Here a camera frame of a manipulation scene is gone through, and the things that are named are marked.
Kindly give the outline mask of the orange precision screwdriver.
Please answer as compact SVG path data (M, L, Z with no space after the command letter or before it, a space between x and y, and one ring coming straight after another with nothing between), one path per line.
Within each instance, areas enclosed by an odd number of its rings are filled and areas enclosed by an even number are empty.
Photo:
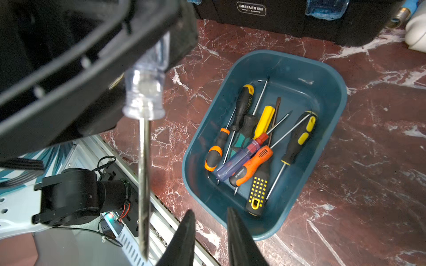
M273 153L272 148L275 147L281 140L284 139L289 133L292 133L294 127L288 131L281 139L275 142L272 146L265 145L262 147L248 162L246 162L234 176L230 177L230 183L236 187L234 194L238 191L239 187L253 177L256 172L258 165L265 162L270 157L270 152Z

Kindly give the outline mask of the white pipe elbow fitting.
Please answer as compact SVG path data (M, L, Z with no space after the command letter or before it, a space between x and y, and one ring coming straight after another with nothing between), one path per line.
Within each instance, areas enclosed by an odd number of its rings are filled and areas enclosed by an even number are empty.
M407 23L405 42L411 50L426 52L426 10L418 9Z

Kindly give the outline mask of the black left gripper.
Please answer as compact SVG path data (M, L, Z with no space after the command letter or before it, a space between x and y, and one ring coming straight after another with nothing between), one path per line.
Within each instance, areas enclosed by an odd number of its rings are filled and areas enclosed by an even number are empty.
M168 67L197 44L187 1L2 1L1 160L112 129L121 74L170 34Z

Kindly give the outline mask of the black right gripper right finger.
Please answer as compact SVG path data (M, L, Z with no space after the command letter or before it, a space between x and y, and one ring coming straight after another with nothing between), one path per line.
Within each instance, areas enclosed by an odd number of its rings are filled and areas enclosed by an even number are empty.
M231 266L268 266L236 209L227 209L227 239Z

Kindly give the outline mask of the black yellow-capped screwdriver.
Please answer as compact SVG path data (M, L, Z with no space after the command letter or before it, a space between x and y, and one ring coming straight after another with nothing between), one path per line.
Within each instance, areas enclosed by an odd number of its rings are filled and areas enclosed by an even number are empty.
M229 127L232 133L231 140L230 140L228 148L226 149L226 155L224 157L223 163L226 163L227 158L229 157L231 144L233 143L235 134L240 130L243 124L244 116L247 114L251 106L253 96L254 96L254 87L251 84L244 85L236 101L236 110L235 110L234 120L231 126Z

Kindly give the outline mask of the green-black handled screwdriver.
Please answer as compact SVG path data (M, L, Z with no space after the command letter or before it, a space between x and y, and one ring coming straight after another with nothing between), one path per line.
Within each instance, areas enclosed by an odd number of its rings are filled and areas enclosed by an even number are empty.
M236 155L241 149L245 148L249 143L251 143L252 137L254 136L254 130L259 122L259 118L255 115L259 106L259 103L264 95L265 89L268 85L270 77L268 76L262 89L262 92L259 96L259 99L256 102L254 112L252 114L247 114L244 117L244 123L242 128L238 131L235 141L231 144L230 148L230 158Z

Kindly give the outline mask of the small yellow screwdriver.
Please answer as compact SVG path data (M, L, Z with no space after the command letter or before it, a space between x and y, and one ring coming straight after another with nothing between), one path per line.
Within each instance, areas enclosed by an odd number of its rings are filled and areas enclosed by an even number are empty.
M265 106L261 118L256 126L255 133L253 139L257 139L263 133L266 133L268 127L271 123L271 120L274 117L275 108L272 106Z

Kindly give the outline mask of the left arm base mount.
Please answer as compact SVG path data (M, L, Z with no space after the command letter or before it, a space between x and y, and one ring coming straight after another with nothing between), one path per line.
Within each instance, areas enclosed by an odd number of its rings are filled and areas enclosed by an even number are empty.
M98 229L115 238L123 228L138 236L138 188L124 170L117 164L115 156L104 156L98 161L99 181L105 186L106 198L102 219Z

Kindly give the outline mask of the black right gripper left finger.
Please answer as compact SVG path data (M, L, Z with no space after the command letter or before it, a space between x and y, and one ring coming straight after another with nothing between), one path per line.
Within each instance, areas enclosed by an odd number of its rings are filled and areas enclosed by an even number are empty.
M195 214L189 209L156 266L192 266L195 240Z

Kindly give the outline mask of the orange-black stubby screwdriver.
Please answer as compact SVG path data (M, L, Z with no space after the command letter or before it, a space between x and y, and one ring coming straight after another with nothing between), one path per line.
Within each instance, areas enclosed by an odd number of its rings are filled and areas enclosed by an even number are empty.
M213 172L216 169L220 160L223 157L224 146L226 144L228 136L230 135L230 130L228 129L228 127L233 119L235 111L236 109L234 109L230 120L227 123L227 126L221 128L218 137L216 138L215 144L210 148L207 153L207 157L205 160L205 169L209 172Z

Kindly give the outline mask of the clear-handled small screwdriver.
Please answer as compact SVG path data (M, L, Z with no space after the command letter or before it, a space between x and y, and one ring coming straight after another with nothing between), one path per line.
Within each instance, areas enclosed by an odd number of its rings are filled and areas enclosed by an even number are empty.
M150 122L165 116L163 89L169 66L170 33L162 38L124 73L126 102L123 113L139 121L138 206L139 249L149 258L150 227Z

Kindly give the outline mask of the yellow-black dotted-grip screwdriver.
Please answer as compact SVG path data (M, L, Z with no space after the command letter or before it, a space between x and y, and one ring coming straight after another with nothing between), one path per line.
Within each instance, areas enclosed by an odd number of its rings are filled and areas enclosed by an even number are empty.
M270 179L270 168L272 152L270 157L258 165L256 172L253 174L250 195L248 197L245 209L253 216L260 217L263 214L266 205L266 189Z

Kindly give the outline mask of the small red-blue precision screwdriver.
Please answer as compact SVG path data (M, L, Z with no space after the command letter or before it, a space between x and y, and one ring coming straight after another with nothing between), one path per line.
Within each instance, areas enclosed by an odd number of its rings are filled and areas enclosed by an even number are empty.
M254 139L249 143L245 148L241 149L236 155L234 155L227 163L220 166L215 172L215 177L220 181L224 182L229 179L235 172L242 168L242 166L249 161L261 148L262 144L268 139L268 134L274 131L274 129L283 122L292 111L287 113L277 125L275 125L271 130L266 133L263 133L257 139Z

